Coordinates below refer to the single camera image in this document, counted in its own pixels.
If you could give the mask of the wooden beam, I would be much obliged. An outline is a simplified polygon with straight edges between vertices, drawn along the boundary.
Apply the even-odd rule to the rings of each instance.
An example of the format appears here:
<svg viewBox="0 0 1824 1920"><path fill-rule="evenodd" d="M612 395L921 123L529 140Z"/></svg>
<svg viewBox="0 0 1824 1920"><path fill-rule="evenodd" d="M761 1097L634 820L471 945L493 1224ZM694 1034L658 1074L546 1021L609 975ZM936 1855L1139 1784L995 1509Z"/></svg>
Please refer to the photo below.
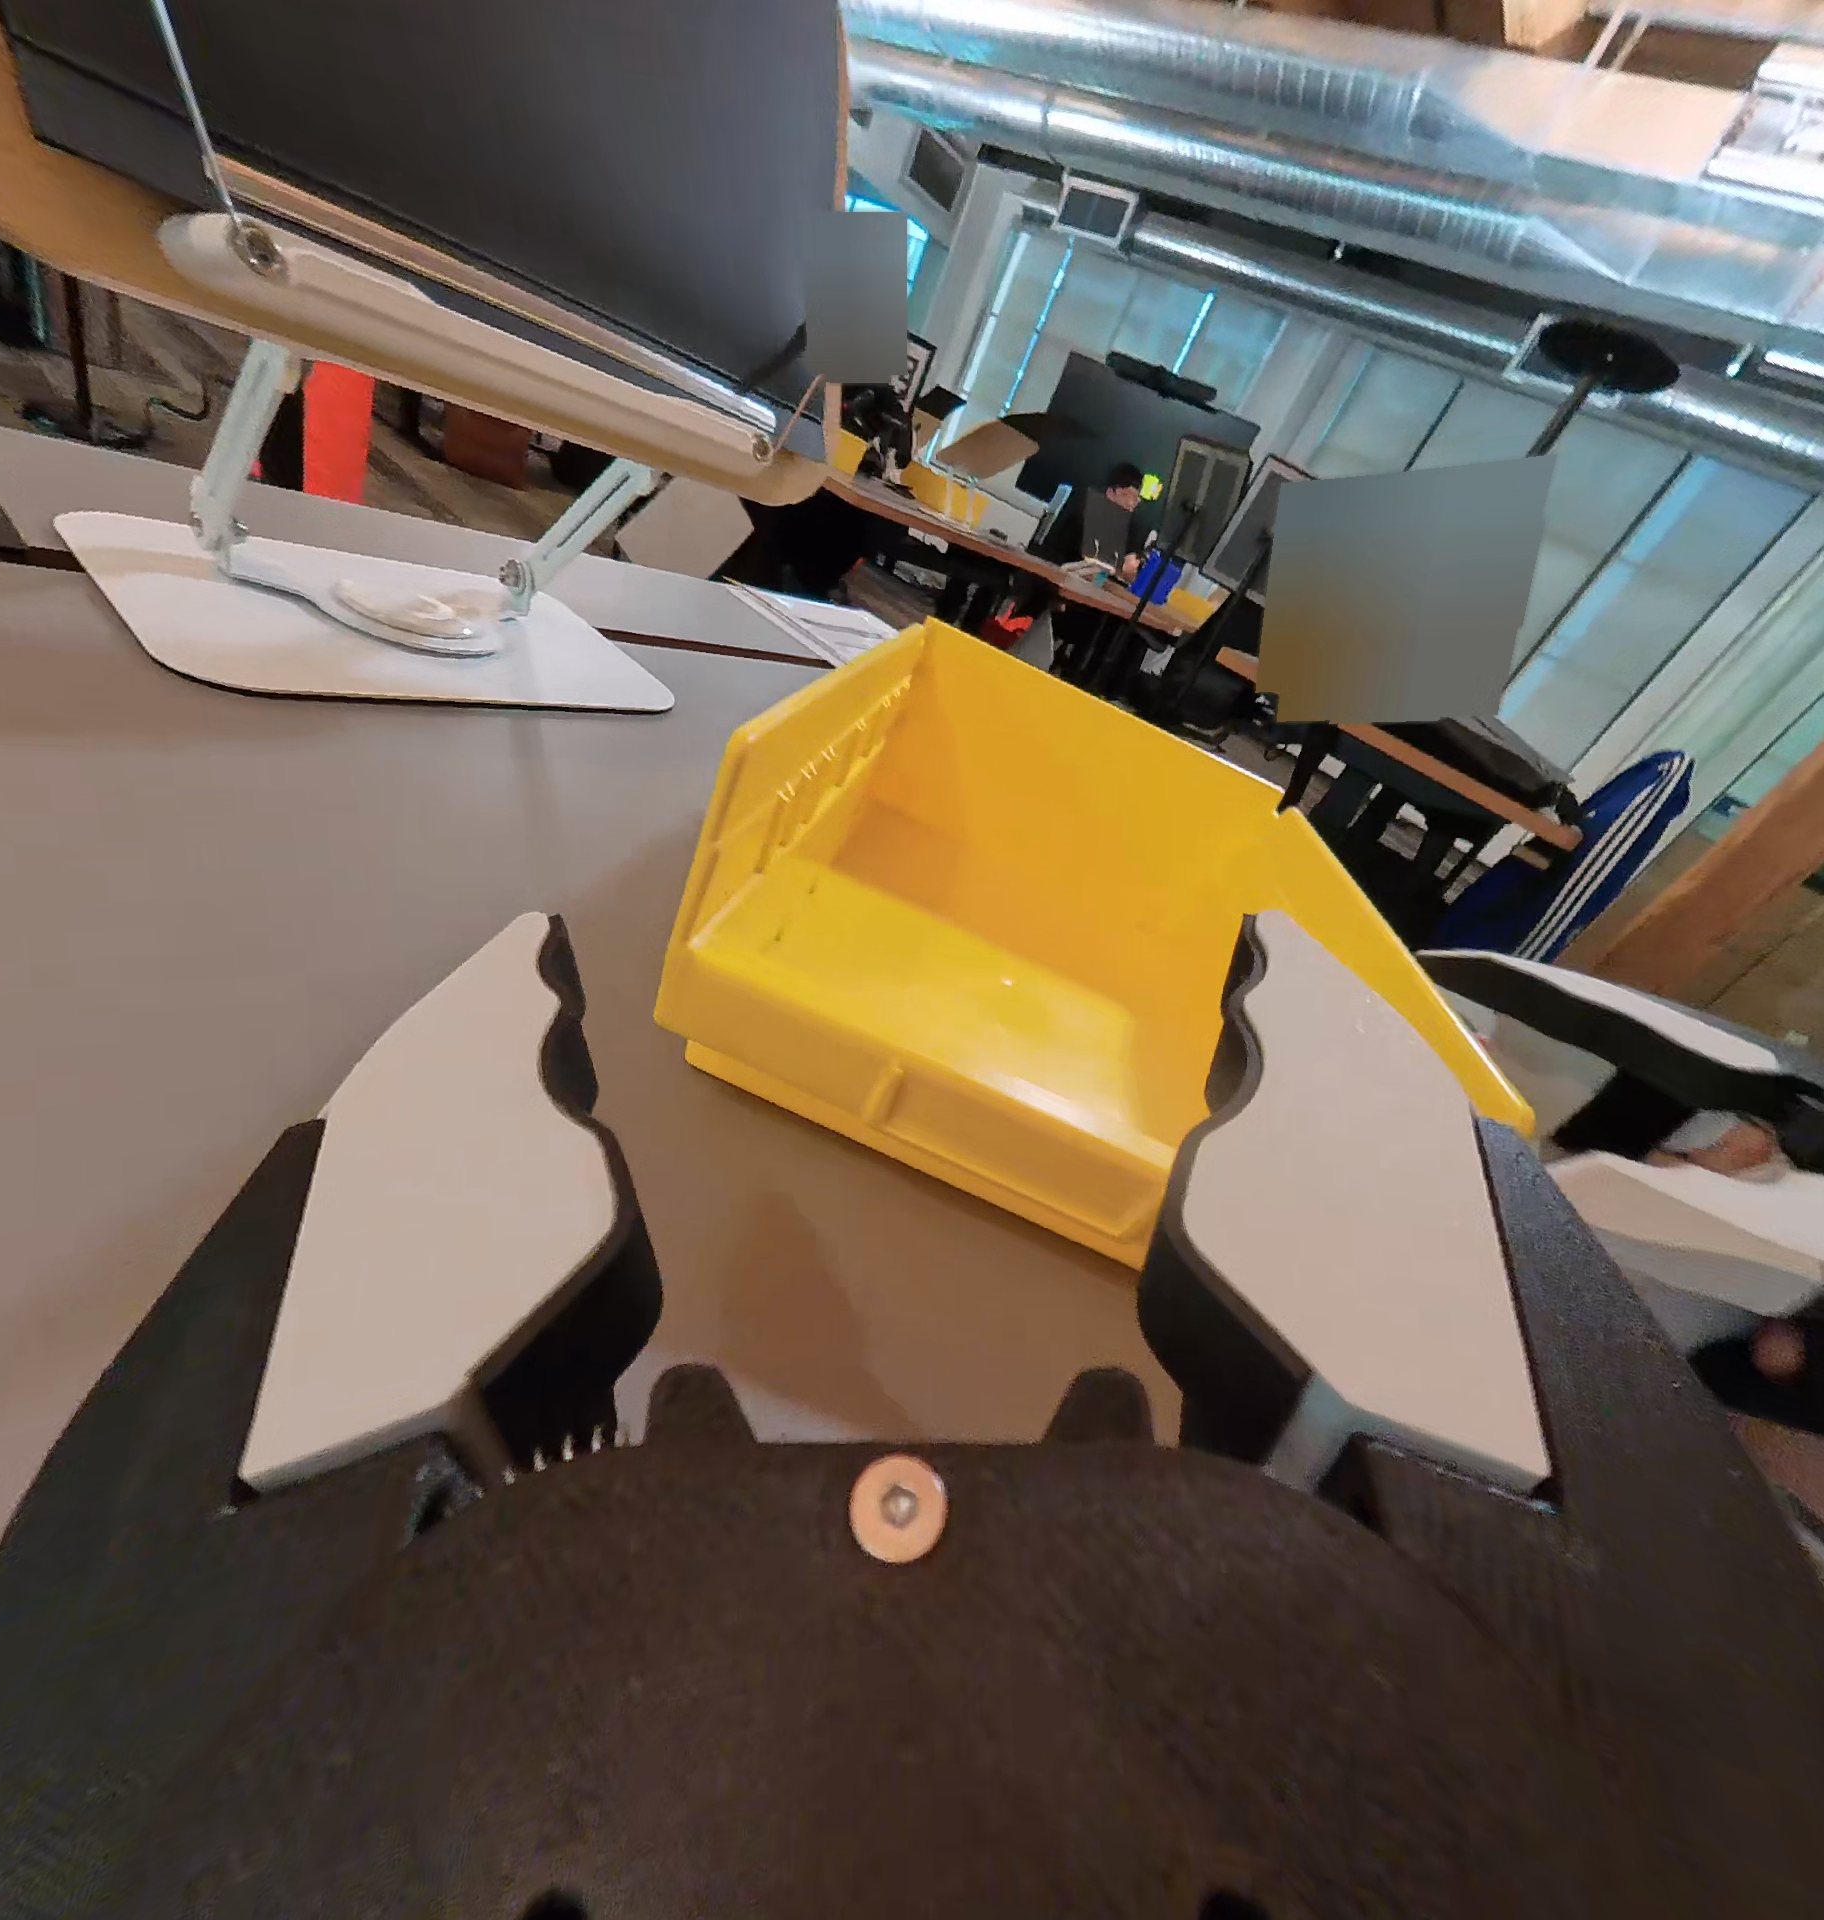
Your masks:
<svg viewBox="0 0 1824 1920"><path fill-rule="evenodd" d="M1682 999L1772 899L1824 865L1824 741L1593 962L1630 989Z"/></svg>

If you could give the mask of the small framed music stand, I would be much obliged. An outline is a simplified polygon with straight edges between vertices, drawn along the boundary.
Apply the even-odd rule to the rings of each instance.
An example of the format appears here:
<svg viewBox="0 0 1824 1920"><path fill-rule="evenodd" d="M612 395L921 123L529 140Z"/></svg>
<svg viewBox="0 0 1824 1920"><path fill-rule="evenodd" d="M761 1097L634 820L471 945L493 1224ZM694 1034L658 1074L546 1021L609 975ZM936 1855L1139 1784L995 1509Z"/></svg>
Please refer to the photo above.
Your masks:
<svg viewBox="0 0 1824 1920"><path fill-rule="evenodd" d="M1249 448L1180 435L1161 492L1159 553L1177 563L1205 563L1235 517L1249 470Z"/></svg>
<svg viewBox="0 0 1824 1920"><path fill-rule="evenodd" d="M1241 594L1251 588L1269 563L1282 492L1308 478L1311 473L1306 467L1277 455L1261 459L1223 534L1214 541L1210 554L1198 563L1205 579Z"/></svg>

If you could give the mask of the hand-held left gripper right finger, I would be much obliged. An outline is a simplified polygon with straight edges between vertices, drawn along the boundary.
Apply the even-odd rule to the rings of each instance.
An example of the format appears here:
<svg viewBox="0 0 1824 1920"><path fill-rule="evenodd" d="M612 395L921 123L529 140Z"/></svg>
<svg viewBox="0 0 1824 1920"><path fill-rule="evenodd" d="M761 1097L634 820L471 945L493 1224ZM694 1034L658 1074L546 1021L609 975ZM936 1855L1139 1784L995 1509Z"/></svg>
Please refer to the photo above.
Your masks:
<svg viewBox="0 0 1824 1920"><path fill-rule="evenodd" d="M1546 1482L1478 1118L1415 1026L1295 920L1249 915L1207 1100L1135 1289L1180 1447L1304 1492L1354 1441Z"/></svg>

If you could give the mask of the printed paper sheet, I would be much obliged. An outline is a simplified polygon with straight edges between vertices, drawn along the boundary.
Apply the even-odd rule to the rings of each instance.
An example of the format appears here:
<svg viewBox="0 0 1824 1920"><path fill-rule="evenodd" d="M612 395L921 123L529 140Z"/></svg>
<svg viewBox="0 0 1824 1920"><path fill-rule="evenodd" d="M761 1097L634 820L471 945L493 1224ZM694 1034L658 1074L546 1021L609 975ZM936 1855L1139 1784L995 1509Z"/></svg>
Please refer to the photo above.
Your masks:
<svg viewBox="0 0 1824 1920"><path fill-rule="evenodd" d="M811 657L822 660L831 668L859 660L897 637L897 627L862 606L806 600L738 582L729 582L729 588L736 600L798 640Z"/></svg>

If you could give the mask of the person's right hand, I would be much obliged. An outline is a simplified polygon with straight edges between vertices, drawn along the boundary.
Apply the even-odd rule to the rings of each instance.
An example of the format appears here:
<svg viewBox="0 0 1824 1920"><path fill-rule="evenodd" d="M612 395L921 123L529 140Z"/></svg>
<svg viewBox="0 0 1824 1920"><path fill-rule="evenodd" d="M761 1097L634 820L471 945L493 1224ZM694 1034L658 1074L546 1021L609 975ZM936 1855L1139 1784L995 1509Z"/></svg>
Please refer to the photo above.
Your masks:
<svg viewBox="0 0 1824 1920"><path fill-rule="evenodd" d="M1794 1167L1770 1127L1724 1112L1686 1118L1644 1158L1651 1166L1697 1167L1748 1182L1779 1180Z"/></svg>

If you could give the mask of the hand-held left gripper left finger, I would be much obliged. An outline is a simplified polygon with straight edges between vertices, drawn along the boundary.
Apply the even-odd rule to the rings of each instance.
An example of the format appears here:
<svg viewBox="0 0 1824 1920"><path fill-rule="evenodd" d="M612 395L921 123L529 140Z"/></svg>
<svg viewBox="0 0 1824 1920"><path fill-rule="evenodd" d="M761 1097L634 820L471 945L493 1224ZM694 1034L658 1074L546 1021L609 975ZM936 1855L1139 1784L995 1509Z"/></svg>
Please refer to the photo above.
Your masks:
<svg viewBox="0 0 1824 1920"><path fill-rule="evenodd" d="M583 1014L563 924L520 915L326 1101L238 1463L253 1492L419 1437L487 1485L612 1441L662 1283Z"/></svg>

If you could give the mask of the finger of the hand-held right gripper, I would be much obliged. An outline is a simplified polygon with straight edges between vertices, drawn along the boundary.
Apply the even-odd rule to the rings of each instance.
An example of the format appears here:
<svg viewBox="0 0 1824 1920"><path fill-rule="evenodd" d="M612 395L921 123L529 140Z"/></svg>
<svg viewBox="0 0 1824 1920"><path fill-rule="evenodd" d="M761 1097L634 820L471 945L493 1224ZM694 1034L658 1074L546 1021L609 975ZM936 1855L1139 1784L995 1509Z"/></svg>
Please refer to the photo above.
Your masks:
<svg viewBox="0 0 1824 1920"><path fill-rule="evenodd" d="M1619 1066L1784 1078L1790 1050L1644 989L1477 946L1423 946L1436 987Z"/></svg>

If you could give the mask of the blue striped bag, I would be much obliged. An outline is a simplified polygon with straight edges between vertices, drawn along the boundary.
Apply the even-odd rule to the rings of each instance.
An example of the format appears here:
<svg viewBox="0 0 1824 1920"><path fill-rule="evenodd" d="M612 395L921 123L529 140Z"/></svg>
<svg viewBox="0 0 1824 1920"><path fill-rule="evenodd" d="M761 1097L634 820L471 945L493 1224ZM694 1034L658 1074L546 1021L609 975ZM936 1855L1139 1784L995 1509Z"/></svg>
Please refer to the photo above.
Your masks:
<svg viewBox="0 0 1824 1920"><path fill-rule="evenodd" d="M1575 848L1555 851L1536 867L1518 846L1445 906L1427 945L1554 962L1682 819L1693 772L1693 756L1682 749L1656 749L1627 765L1580 804Z"/></svg>

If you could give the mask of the yellow plastic bin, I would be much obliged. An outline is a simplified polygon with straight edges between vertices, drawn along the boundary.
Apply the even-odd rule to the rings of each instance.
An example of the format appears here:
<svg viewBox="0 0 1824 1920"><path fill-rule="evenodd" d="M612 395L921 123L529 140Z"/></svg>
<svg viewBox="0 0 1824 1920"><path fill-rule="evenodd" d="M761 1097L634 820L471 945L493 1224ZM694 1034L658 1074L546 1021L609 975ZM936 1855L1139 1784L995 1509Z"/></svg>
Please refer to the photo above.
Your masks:
<svg viewBox="0 0 1824 1920"><path fill-rule="evenodd" d="M1241 927L1279 911L1529 1134L1282 797L923 621L730 735L655 1020L701 1071L1139 1269Z"/></svg>

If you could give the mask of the black pole with round top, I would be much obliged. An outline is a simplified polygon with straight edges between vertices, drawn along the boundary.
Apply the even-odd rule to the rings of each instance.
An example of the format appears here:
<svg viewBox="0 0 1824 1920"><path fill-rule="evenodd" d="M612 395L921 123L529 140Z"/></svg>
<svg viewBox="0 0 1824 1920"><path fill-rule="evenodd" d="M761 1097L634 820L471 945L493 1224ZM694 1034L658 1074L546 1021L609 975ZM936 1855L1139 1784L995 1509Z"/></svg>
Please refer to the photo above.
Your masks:
<svg viewBox="0 0 1824 1920"><path fill-rule="evenodd" d="M1525 450L1535 459L1547 456L1590 397L1663 395L1682 372L1667 348L1653 338L1584 317L1544 323L1532 338L1532 352L1569 382L1566 395Z"/></svg>

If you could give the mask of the brown wooden table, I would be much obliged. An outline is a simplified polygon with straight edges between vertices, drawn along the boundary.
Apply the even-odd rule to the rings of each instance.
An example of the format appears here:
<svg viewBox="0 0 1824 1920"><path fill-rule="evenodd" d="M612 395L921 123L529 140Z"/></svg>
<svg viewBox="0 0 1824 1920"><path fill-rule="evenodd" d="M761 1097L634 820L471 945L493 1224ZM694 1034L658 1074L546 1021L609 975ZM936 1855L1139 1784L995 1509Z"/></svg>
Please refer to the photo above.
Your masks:
<svg viewBox="0 0 1824 1920"><path fill-rule="evenodd" d="M1178 617L1163 611L1146 609L1143 614L1135 614L1135 600L1121 588L1094 584L1077 571L1064 566L1046 563L1037 554L1013 546L1007 540L993 537L979 526L925 510L916 501L914 494L900 492L890 485L842 473L829 467L822 475L822 492L834 492L847 503L876 519L919 534L921 537L946 540L950 546L957 546L996 566L1042 581L1064 602L1086 606L1095 612L1107 614L1111 618L1135 621L1143 631L1178 640L1187 640L1195 631L1193 627L1187 627ZM1478 780L1378 726L1339 723L1339 730L1370 745L1371 749L1378 749L1380 755L1387 755L1393 761L1411 767L1416 775L1463 797L1484 815L1521 830L1529 840L1536 840L1561 851L1573 851L1580 843L1578 830L1562 823L1555 815L1525 806L1516 797L1502 792L1498 786L1491 786L1490 781Z"/></svg>

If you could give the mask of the silver ventilation ducts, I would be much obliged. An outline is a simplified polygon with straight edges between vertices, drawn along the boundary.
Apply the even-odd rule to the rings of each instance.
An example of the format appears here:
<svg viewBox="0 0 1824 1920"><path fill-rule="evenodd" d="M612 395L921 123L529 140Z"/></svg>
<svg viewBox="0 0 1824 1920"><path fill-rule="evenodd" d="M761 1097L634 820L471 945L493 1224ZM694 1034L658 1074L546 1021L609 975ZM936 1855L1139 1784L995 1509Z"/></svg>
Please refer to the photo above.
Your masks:
<svg viewBox="0 0 1824 1920"><path fill-rule="evenodd" d="M1737 89L1246 3L842 3L853 101L1065 177L1295 231L1686 361L1642 403L1824 490L1824 3L1582 3L1729 30Z"/></svg>

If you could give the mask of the orange traffic cone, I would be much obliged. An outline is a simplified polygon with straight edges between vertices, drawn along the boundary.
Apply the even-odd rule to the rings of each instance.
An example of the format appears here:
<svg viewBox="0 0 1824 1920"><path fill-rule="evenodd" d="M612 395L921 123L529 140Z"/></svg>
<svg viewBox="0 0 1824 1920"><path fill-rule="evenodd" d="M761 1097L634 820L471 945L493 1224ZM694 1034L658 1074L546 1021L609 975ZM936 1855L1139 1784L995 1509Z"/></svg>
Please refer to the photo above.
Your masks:
<svg viewBox="0 0 1824 1920"><path fill-rule="evenodd" d="M305 492L364 503L372 444L368 372L316 359L301 388L301 486Z"/></svg>

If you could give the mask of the large black screen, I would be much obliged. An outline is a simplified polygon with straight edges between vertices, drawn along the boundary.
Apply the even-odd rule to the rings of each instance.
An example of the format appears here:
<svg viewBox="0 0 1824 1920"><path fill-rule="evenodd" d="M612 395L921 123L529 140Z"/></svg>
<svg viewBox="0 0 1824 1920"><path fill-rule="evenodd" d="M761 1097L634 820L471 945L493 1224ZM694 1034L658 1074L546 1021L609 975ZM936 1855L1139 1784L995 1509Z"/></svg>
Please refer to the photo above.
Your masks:
<svg viewBox="0 0 1824 1920"><path fill-rule="evenodd" d="M1016 489L1039 501L1061 486L1101 489L1122 464L1141 470L1145 496L1156 500L1184 437L1247 451L1261 432L1256 421L1223 411L1205 382L1126 353L1071 353L1044 418L1052 432L1016 478Z"/></svg>

